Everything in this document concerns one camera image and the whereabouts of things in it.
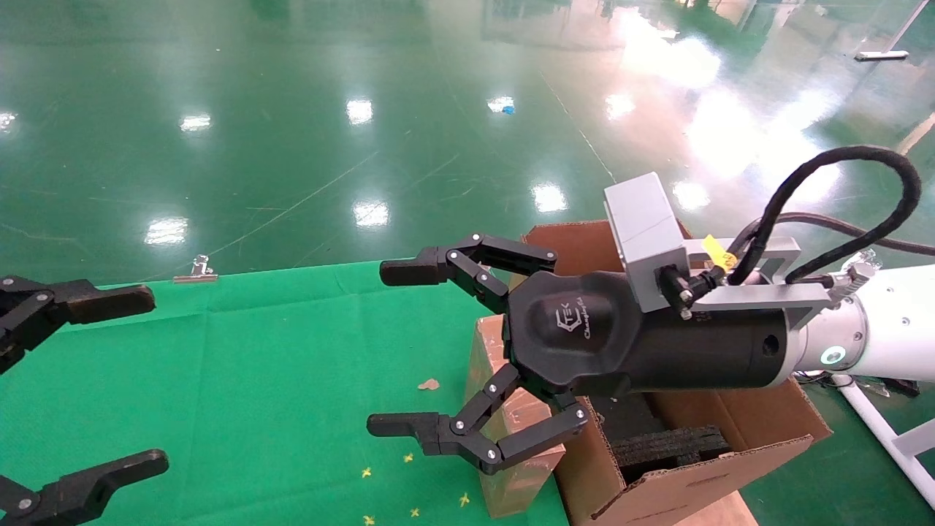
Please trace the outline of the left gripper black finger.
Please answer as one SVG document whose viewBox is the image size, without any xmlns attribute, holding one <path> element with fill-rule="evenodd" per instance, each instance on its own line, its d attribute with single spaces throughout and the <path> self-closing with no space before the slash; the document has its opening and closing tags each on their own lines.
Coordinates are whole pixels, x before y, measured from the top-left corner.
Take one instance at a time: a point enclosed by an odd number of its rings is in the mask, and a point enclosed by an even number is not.
<svg viewBox="0 0 935 526">
<path fill-rule="evenodd" d="M 151 449 L 78 470 L 34 492 L 1 476 L 2 525 L 80 525 L 99 519 L 110 498 L 126 487 L 160 476 L 167 453 Z"/>
<path fill-rule="evenodd" d="M 40 283 L 4 276 L 1 283 L 1 373 L 64 325 L 90 325 L 153 312 L 153 290 L 144 284 L 98 289 L 87 280 Z"/>
</svg>

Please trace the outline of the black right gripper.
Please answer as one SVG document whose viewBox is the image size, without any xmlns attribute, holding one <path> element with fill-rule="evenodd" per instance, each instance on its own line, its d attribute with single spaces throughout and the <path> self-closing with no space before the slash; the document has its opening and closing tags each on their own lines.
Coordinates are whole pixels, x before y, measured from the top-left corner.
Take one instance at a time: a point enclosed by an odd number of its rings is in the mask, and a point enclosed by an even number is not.
<svg viewBox="0 0 935 526">
<path fill-rule="evenodd" d="M 589 413 L 574 395 L 750 389 L 780 376 L 787 343 L 781 310 L 721 310 L 689 320 L 671 308 L 645 313 L 624 273 L 558 276 L 555 266 L 551 249 L 484 234 L 424 247 L 413 259 L 381 261 L 385 286 L 452 282 L 493 314 L 505 314 L 510 364 L 455 416 L 374 413 L 367 431 L 410 436 L 424 455 L 457 455 L 494 475 L 577 436 Z M 530 277 L 510 292 L 493 269 Z M 488 439 L 482 429 L 517 389 L 547 403 L 551 416 Z"/>
</svg>

